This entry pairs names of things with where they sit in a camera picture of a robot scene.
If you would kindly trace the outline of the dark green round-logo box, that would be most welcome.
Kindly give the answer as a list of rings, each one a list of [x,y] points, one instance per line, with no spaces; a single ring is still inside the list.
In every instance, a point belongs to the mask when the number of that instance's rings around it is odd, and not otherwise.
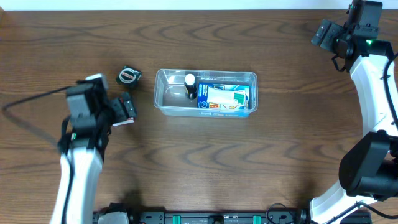
[[[134,88],[142,76],[140,70],[125,65],[116,77],[116,83],[128,88]]]

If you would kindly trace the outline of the red orange medicine box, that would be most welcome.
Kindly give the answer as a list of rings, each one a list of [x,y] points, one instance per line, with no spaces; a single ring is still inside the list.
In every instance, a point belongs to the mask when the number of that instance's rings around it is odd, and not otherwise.
[[[128,118],[122,108],[120,97],[115,98],[111,101],[112,109],[115,113],[115,119],[113,126],[120,126],[125,124],[131,124],[135,122],[136,118]]]

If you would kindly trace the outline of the dark syrup bottle white cap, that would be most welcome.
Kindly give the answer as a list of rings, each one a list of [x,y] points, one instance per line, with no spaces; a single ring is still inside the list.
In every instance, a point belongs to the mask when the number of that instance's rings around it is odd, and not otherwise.
[[[184,86],[186,89],[186,96],[190,100],[194,100],[197,96],[196,78],[193,74],[189,73],[185,76]]]

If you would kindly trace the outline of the blue fever patch box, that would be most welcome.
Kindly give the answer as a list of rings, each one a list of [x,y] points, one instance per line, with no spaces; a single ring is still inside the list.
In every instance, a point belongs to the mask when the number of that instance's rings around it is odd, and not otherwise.
[[[219,88],[222,90],[244,90],[248,96],[248,101],[244,106],[222,105],[218,103],[207,102],[207,94],[209,88]],[[197,88],[198,108],[221,109],[221,110],[244,110],[249,109],[250,105],[250,89],[248,85],[230,85],[215,83],[199,83]]]

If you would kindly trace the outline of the white green medicine box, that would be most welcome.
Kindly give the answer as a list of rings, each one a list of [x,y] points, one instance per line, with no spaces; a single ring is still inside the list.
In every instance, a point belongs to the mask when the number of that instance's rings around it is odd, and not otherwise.
[[[248,101],[248,96],[244,90],[222,90],[219,88],[209,88],[207,102],[222,105],[244,106]]]

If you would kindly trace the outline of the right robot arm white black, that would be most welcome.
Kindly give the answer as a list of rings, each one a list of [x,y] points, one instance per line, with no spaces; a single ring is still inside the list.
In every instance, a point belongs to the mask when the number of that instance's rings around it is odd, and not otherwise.
[[[344,59],[358,93],[363,137],[342,158],[338,180],[310,201],[307,223],[342,223],[358,209],[397,196],[397,87],[391,43],[377,21],[340,26],[322,20],[312,44]]]

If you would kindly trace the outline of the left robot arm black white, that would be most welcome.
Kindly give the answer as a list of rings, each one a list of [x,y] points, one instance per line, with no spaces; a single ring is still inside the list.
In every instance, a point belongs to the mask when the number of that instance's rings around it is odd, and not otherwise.
[[[61,179],[51,223],[91,223],[104,152],[113,126],[131,124],[136,109],[129,93],[110,100],[102,74],[67,88],[70,114],[63,120],[60,151]]]

